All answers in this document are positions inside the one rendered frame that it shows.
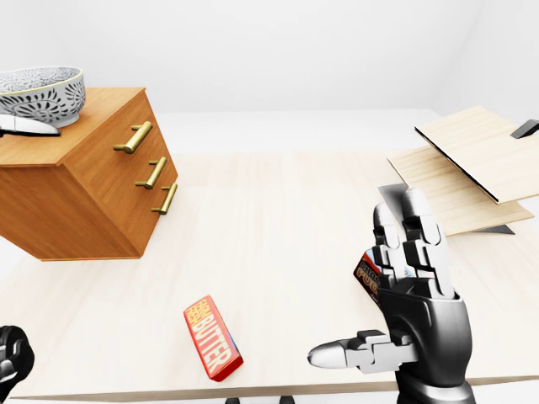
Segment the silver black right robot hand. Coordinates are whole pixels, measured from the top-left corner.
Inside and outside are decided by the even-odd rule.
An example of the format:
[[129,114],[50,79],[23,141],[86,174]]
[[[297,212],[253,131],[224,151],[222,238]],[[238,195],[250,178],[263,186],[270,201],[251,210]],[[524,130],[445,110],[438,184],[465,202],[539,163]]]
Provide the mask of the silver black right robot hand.
[[420,189],[404,192],[401,209],[404,241],[386,203],[373,212],[375,246],[398,249],[414,273],[380,291],[388,332],[361,331],[313,348],[307,359],[318,368],[396,371],[428,385],[458,386],[465,381],[472,336],[464,301],[451,284],[445,233]]

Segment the wooden cabinet with drawers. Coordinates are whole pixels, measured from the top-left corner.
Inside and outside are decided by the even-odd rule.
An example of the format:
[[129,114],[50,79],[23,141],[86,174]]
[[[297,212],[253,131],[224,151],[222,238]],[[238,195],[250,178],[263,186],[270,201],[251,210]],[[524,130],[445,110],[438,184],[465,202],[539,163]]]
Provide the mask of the wooden cabinet with drawers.
[[0,236],[41,260],[139,258],[61,162],[81,141],[67,127],[58,137],[0,138]]

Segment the brown chocolate pudding box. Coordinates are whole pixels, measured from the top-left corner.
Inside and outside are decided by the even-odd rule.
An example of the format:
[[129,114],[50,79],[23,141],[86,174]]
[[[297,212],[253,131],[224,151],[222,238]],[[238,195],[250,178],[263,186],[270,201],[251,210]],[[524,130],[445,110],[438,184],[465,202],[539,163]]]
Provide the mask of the brown chocolate pudding box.
[[390,290],[400,279],[413,275],[402,252],[383,246],[366,250],[354,271],[355,278],[381,311],[380,291]]

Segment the black and white patterned bowl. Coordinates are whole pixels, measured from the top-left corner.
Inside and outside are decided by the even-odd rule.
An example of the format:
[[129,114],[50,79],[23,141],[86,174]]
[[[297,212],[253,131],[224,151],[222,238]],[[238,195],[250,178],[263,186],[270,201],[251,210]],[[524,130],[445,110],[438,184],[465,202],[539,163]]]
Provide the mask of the black and white patterned bowl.
[[86,101],[83,70],[42,66],[0,72],[0,114],[61,128],[76,122]]

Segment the pale wooden slat tray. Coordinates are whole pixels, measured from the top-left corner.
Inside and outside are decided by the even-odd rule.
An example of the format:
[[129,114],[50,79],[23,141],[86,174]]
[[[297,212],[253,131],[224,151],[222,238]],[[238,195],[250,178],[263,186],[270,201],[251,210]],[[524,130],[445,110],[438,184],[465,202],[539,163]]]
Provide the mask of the pale wooden slat tray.
[[514,124],[476,106],[415,130],[426,146],[388,161],[422,190],[446,235],[532,218],[519,202],[539,196],[539,120]]

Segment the wooden cabinet drawer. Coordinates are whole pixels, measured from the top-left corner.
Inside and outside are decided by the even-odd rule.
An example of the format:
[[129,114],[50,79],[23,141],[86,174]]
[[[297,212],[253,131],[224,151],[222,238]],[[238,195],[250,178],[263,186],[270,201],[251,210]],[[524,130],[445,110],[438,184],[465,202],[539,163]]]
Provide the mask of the wooden cabinet drawer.
[[90,185],[97,200],[111,214],[115,224],[124,232],[150,226],[159,214],[153,212],[163,202],[177,172],[163,135],[153,124],[137,149],[127,154],[108,145],[96,161]]
[[[155,186],[152,189],[135,186],[136,181],[145,181],[154,169],[148,162],[160,157],[166,157],[167,163]],[[167,192],[161,190],[161,187],[171,185],[176,178],[173,160],[163,152],[141,157],[120,172],[120,178],[113,187],[111,207],[115,224],[134,248],[131,254],[133,257],[140,257],[144,253],[160,217],[159,213],[151,212],[151,208],[160,207],[165,199]]]
[[90,88],[79,121],[66,128],[69,135],[79,134],[81,141],[61,162],[97,199],[90,185],[96,161],[108,145],[128,142],[135,133],[131,127],[145,121],[158,125],[144,88]]

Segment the red butter box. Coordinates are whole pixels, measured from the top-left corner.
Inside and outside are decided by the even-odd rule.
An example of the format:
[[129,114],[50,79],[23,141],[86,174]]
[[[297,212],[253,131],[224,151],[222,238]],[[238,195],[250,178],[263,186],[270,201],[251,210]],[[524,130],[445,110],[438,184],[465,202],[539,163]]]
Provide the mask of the red butter box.
[[210,380],[224,381],[243,364],[243,356],[210,295],[186,308],[184,318]]

